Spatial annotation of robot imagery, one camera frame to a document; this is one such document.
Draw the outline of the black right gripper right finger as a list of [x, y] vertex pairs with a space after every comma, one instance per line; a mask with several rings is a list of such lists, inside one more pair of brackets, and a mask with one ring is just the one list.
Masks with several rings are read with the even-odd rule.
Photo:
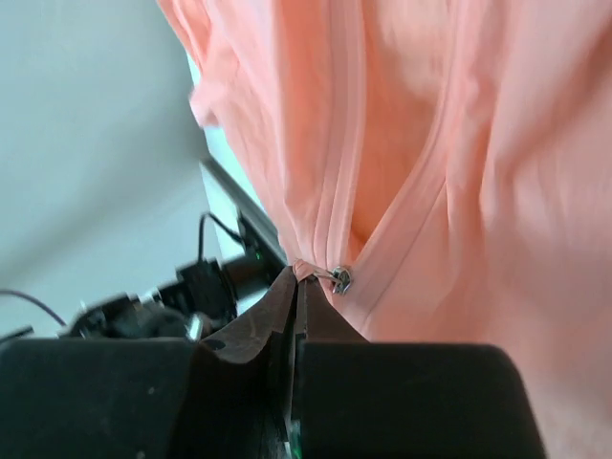
[[523, 381], [499, 348], [370, 343], [302, 281], [295, 416], [305, 458], [542, 458]]

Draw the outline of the pink hooded zip jacket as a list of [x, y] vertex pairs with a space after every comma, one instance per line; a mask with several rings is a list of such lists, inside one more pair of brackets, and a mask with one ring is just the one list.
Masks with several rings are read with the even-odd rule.
[[611, 454], [611, 5], [163, 1], [298, 274], [369, 339], [486, 342]]

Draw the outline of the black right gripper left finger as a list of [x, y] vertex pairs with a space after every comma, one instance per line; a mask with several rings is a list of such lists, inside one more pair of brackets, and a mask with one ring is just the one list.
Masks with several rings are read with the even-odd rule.
[[187, 339], [15, 339], [1, 347], [5, 458], [284, 458], [283, 270], [228, 326]]

